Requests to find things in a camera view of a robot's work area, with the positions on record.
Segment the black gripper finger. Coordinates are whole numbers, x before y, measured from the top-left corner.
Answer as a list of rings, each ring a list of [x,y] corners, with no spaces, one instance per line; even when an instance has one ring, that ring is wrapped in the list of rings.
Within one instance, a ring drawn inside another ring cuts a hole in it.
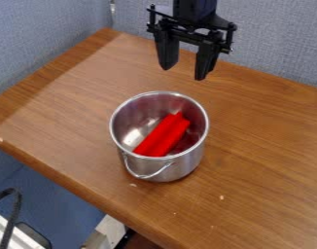
[[[219,55],[219,46],[208,41],[199,44],[196,53],[195,79],[203,80],[206,74],[212,70]]]
[[[155,31],[157,63],[163,70],[168,70],[179,59],[179,40],[169,30],[159,28]]]

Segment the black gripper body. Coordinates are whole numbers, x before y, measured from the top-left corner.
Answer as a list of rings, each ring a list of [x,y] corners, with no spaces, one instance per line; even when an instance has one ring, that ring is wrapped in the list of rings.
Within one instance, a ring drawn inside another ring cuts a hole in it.
[[[220,53],[231,51],[236,24],[215,12],[216,0],[172,0],[169,7],[151,4],[147,31],[163,31],[184,43],[199,46],[208,41]]]

